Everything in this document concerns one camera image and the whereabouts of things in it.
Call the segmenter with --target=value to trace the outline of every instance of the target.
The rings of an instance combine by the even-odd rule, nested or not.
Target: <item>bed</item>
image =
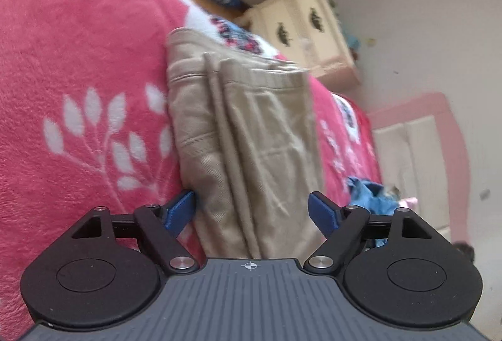
[[[0,333],[16,339],[31,322],[19,279],[55,238],[92,207],[128,213],[182,189],[166,107],[170,31],[279,53],[191,0],[0,0],[0,22]],[[311,90],[325,193],[346,205],[348,176],[380,180],[370,123],[313,78]],[[192,227],[179,241],[204,258]]]

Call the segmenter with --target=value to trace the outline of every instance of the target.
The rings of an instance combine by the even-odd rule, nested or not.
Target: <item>dresser drawer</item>
[[[296,0],[299,10],[299,19],[312,42],[317,64],[326,62],[341,54],[335,42],[331,26],[327,21],[324,9],[318,0]]]
[[[277,0],[261,10],[266,39],[288,59],[306,67],[302,42],[284,0]]]

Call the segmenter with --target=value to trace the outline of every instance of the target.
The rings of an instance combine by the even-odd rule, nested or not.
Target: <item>black circular pad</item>
[[[114,265],[98,258],[81,258],[59,269],[57,278],[65,289],[86,293],[109,285],[115,278]]]
[[[137,313],[160,287],[145,255],[102,238],[60,238],[21,278],[32,316],[64,329],[99,328]]]
[[[443,238],[403,238],[363,252],[343,274],[352,300],[375,318],[409,328],[469,319],[483,283],[468,259]]]
[[[392,263],[387,275],[396,286],[411,291],[431,291],[446,280],[441,266],[420,258],[406,258]]]

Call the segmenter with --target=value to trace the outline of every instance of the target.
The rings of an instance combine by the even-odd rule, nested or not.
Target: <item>white wall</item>
[[[336,0],[362,41],[367,110],[427,91],[448,97],[466,140],[472,183],[469,233],[484,282],[473,324],[502,339],[502,0]],[[489,189],[491,196],[481,200]]]

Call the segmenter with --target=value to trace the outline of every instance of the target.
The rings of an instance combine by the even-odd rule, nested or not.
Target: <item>white cabinet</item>
[[[327,0],[267,0],[242,21],[288,59],[310,69],[330,91],[359,84],[352,55]]]
[[[373,130],[385,186],[418,198],[415,212],[450,240],[448,180],[433,115]]]

